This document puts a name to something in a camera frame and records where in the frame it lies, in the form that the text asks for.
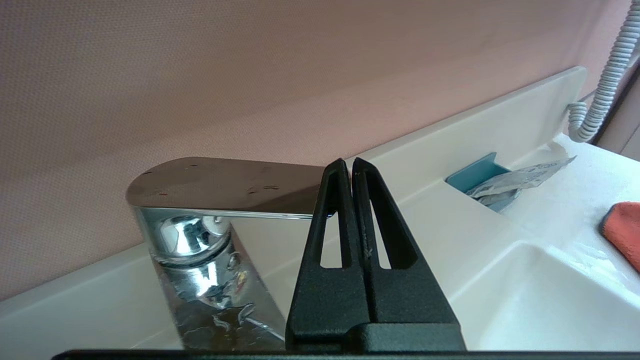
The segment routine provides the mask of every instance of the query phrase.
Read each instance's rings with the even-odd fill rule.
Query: faucet spout
[[[323,167],[182,158],[127,189],[186,349],[284,349],[284,317],[236,232],[235,217],[311,219]]]

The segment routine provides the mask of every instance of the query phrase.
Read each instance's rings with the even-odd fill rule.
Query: chrome faucet
[[[284,350],[284,317],[230,222],[311,219],[324,168],[182,158],[127,189],[185,349]]]

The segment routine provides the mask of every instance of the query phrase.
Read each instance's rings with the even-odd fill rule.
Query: black clamp
[[[465,351],[460,324],[380,172],[357,158],[352,181],[342,159],[324,170],[289,310],[287,350]],[[378,261],[371,205],[391,269]],[[326,219],[335,212],[342,268],[323,268]]]

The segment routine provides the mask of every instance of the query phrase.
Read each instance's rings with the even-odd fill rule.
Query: white countertop
[[[585,73],[567,70],[361,155],[380,169],[469,349],[640,350],[640,275],[596,230],[614,203],[640,201],[640,163],[559,133]],[[444,182],[492,151],[508,168],[577,158],[495,213]],[[234,227],[286,316],[308,222]],[[335,224],[325,238],[323,264],[335,264]],[[175,346],[144,245],[0,303],[6,359]]]

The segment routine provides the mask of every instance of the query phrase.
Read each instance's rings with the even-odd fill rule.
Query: soap packet
[[[563,167],[569,165],[575,156],[568,159],[551,161],[521,168],[505,174],[497,175],[467,191],[467,195],[474,199],[502,194],[512,190],[535,188],[552,177]]]

